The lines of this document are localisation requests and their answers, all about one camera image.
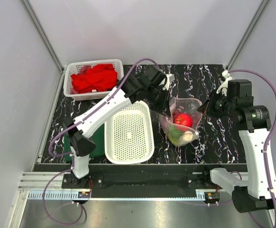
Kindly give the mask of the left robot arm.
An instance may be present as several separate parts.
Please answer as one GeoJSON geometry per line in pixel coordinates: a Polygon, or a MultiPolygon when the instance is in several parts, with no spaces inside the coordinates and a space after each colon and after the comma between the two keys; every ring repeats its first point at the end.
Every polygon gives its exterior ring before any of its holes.
{"type": "Polygon", "coordinates": [[[174,79],[173,74],[165,74],[155,65],[137,75],[128,72],[98,104],[65,124],[72,152],[72,183],[76,187],[84,188],[88,184],[89,157],[96,147],[91,137],[96,130],[114,114],[138,101],[170,117],[169,88],[174,79]]]}

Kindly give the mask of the red fake apple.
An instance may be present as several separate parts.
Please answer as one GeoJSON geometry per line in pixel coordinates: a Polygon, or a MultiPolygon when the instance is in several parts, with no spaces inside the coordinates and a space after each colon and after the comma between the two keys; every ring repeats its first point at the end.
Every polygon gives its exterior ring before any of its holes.
{"type": "Polygon", "coordinates": [[[179,113],[174,118],[174,124],[182,125],[182,126],[186,126],[186,127],[192,127],[193,126],[193,119],[190,115],[188,115],[186,113],[179,113]]]}

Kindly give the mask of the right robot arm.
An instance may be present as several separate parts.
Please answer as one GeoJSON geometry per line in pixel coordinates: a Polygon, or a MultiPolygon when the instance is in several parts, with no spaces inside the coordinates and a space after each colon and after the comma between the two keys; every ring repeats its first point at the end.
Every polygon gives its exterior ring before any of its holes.
{"type": "Polygon", "coordinates": [[[210,118],[228,117],[239,132],[246,156],[248,180],[240,180],[225,168],[204,174],[206,188],[215,185],[231,195],[240,213],[270,210],[276,205],[276,175],[270,145],[265,145],[271,130],[268,109],[254,105],[252,83],[246,79],[226,80],[197,110],[210,118]]]}

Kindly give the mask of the clear zip top bag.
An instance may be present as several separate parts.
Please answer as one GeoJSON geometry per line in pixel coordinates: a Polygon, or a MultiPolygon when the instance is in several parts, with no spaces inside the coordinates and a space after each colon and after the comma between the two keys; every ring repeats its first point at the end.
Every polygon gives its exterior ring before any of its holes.
{"type": "Polygon", "coordinates": [[[161,125],[161,128],[163,129],[164,133],[166,134],[167,138],[170,140],[170,142],[174,146],[184,146],[188,143],[181,143],[179,142],[179,139],[174,139],[171,137],[169,128],[171,125],[174,125],[177,127],[177,129],[182,130],[183,132],[191,131],[198,133],[197,129],[199,127],[199,124],[201,122],[202,114],[197,111],[197,108],[201,106],[201,101],[195,98],[176,98],[172,97],[169,105],[170,105],[170,111],[171,111],[171,117],[166,117],[163,115],[159,115],[159,123],[161,125]],[[179,113],[186,113],[190,115],[193,119],[193,126],[192,127],[186,127],[182,125],[174,124],[174,118],[179,113]]]}

